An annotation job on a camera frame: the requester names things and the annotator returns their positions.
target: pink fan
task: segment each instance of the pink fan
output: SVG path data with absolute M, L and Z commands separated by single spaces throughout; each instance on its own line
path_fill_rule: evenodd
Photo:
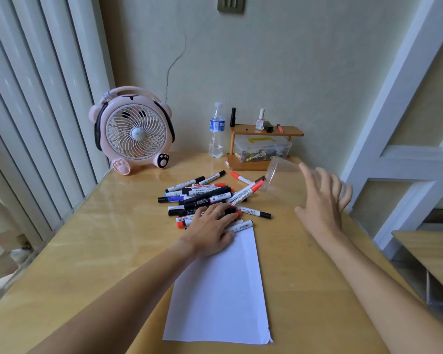
M 118 95 L 124 90 L 141 95 Z M 122 175 L 128 175 L 135 166 L 167 165 L 167 152 L 176 138 L 171 117 L 166 103 L 133 86 L 108 91 L 89 111 L 90 121 L 95 124 L 95 145 Z

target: hand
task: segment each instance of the hand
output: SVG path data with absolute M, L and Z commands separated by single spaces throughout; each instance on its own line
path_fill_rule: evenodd
M 180 237 L 193 247 L 197 257 L 210 256 L 223 250 L 236 236 L 234 232 L 222 234 L 223 229 L 238 217 L 237 213 L 223 216 L 225 209 L 230 206 L 229 203 L 217 203 L 209 208 L 197 209 L 192 223 Z
M 333 239 L 332 236 L 341 233 L 341 213 L 351 201 L 353 189 L 351 185 L 347 185 L 344 196 L 340 199 L 342 182 L 335 174 L 318 167 L 316 171 L 322 178 L 318 189 L 312 171 L 305 164 L 299 164 L 299 168 L 305 178 L 307 201 L 305 208 L 295 208 L 295 214 L 305 229 L 325 249 L 324 246 Z

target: small wooden rack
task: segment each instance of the small wooden rack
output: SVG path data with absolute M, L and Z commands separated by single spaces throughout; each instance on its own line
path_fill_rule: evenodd
M 303 131 L 298 129 L 296 126 L 284 126 L 283 133 L 280 133 L 277 126 L 274 127 L 272 133 L 268 133 L 266 130 L 257 130 L 255 125 L 249 124 L 236 124 L 230 127 L 231 129 L 231 143 L 230 143 L 230 153 L 228 153 L 227 159 L 230 166 L 230 170 L 267 170 L 270 160 L 264 161 L 253 161 L 248 163 L 241 163 L 235 154 L 233 154 L 233 147 L 235 146 L 235 135 L 265 135 L 265 136 L 285 136 L 287 140 L 293 136 L 304 136 Z

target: person's left arm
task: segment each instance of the person's left arm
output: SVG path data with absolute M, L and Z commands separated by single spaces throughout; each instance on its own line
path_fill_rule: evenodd
M 156 304 L 184 269 L 197 257 L 217 253 L 231 242 L 235 233 L 222 231 L 238 215 L 219 219 L 229 206 L 199 208 L 176 243 L 120 280 L 28 353 L 126 353 Z

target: light switch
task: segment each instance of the light switch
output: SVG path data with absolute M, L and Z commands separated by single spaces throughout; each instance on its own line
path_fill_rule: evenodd
M 218 0 L 218 12 L 226 14 L 242 14 L 245 0 Z

